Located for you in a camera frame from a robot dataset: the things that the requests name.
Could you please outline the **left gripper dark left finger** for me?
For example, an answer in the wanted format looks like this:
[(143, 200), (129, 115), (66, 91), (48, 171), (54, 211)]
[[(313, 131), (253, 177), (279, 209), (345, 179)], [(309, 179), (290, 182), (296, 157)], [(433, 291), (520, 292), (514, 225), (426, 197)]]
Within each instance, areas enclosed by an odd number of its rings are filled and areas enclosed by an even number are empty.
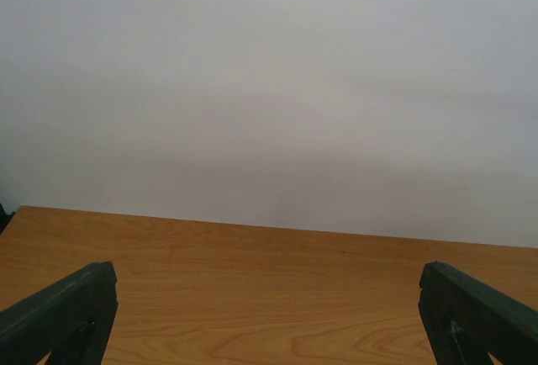
[(93, 262), (1, 311), (1, 363), (100, 364), (119, 306), (111, 262)]

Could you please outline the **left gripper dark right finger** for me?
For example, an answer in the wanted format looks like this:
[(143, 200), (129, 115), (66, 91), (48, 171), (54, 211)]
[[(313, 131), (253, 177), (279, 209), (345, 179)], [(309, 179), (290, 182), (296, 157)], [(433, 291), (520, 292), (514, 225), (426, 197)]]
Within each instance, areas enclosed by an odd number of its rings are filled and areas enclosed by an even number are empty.
[(419, 314), (438, 364), (537, 363), (537, 311), (444, 262), (425, 264)]

